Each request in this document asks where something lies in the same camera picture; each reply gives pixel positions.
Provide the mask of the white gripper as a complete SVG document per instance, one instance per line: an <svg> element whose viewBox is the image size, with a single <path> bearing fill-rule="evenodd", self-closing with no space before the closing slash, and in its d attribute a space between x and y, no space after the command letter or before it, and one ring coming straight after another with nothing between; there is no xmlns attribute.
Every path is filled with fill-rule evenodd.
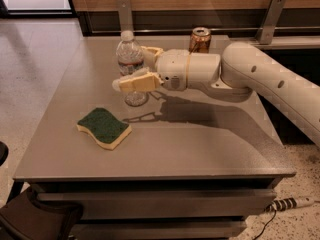
<svg viewBox="0 0 320 240"><path fill-rule="evenodd" d="M151 92L163 84L167 90L184 91L210 87L219 78L219 54L190 53L178 49L163 52L159 47L142 46L147 67L114 80L113 89L123 93ZM148 67L155 68L157 73L151 72Z"/></svg>

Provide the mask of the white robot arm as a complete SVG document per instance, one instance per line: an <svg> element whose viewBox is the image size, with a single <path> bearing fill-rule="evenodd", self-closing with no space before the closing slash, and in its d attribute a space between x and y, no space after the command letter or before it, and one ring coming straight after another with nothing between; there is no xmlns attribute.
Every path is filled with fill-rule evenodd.
<svg viewBox="0 0 320 240"><path fill-rule="evenodd" d="M147 66L113 81L115 90L196 89L214 99L240 101L256 92L320 146L320 87L243 42L220 54L145 47Z"/></svg>

